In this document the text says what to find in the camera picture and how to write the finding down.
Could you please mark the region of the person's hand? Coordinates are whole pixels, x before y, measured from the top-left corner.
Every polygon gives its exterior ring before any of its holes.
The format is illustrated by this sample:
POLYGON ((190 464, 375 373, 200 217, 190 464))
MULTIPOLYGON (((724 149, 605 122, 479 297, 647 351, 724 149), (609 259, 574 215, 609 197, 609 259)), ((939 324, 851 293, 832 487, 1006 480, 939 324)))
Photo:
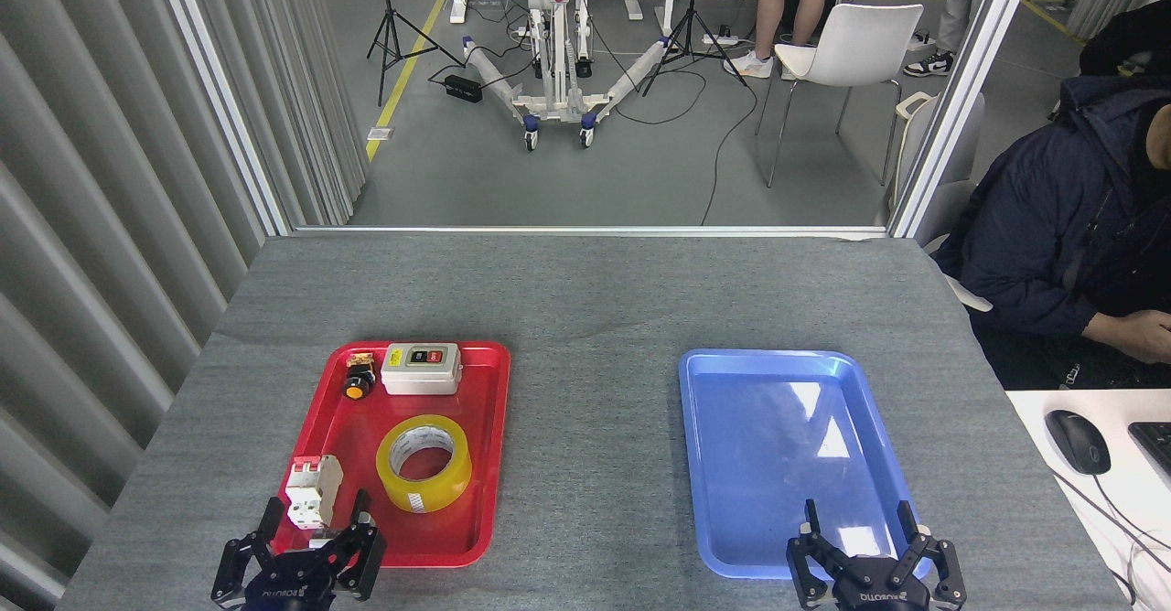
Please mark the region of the person's hand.
POLYGON ((1096 314, 1082 336, 1142 362, 1170 364, 1170 315, 1143 310, 1127 316, 1096 314))

